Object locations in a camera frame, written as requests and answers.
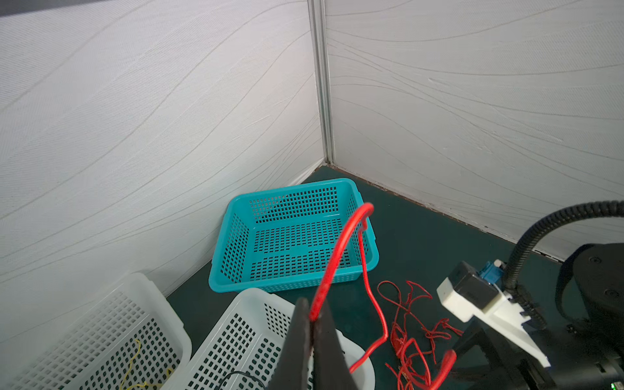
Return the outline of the teal plastic basket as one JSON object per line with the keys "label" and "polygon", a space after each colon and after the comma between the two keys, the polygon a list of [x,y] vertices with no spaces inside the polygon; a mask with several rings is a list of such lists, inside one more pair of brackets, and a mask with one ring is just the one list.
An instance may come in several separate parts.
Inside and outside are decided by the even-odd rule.
{"label": "teal plastic basket", "polygon": [[346,178],[232,199],[212,258],[210,288],[275,293],[318,286],[343,228],[363,203]]}

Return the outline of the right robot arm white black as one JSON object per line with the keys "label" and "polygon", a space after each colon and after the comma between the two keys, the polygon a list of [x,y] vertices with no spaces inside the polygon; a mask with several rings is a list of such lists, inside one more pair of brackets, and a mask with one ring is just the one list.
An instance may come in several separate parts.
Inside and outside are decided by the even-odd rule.
{"label": "right robot arm white black", "polygon": [[473,389],[620,389],[623,386],[623,244],[585,244],[559,269],[554,303],[565,314],[569,284],[579,290],[585,318],[547,326],[519,275],[536,245],[559,227],[619,218],[621,201],[593,201],[555,211],[533,224],[507,262],[482,270],[459,263],[437,289],[441,304],[468,329],[447,357],[453,365],[480,349],[482,366],[452,367]]}

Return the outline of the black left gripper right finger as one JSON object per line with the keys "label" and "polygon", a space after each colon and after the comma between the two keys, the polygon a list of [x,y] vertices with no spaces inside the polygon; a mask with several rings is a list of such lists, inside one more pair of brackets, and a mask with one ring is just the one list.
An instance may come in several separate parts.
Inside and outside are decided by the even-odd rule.
{"label": "black left gripper right finger", "polygon": [[313,325],[314,389],[357,390],[336,331],[328,304],[323,306]]}

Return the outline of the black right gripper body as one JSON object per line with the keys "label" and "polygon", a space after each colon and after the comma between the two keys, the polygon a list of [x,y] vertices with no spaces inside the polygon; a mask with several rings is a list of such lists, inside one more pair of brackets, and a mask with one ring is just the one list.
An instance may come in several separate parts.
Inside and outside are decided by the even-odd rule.
{"label": "black right gripper body", "polygon": [[487,361],[481,366],[454,365],[450,377],[471,383],[472,389],[554,389],[556,384],[542,365],[524,350],[478,319],[470,322],[453,346],[457,359],[480,350]]}

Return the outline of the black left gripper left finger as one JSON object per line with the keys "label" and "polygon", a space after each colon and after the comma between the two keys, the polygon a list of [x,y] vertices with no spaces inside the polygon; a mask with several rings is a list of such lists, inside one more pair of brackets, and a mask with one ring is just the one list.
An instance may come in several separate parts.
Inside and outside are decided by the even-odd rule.
{"label": "black left gripper left finger", "polygon": [[307,389],[312,348],[311,331],[310,303],[305,297],[300,297],[292,313],[279,362],[267,389]]}

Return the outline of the white plastic basket far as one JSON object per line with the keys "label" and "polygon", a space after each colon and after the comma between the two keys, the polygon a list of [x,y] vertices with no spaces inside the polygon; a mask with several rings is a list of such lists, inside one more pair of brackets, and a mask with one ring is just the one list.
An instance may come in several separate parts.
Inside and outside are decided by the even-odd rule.
{"label": "white plastic basket far", "polygon": [[166,389],[192,342],[154,282],[133,273],[3,389]]}

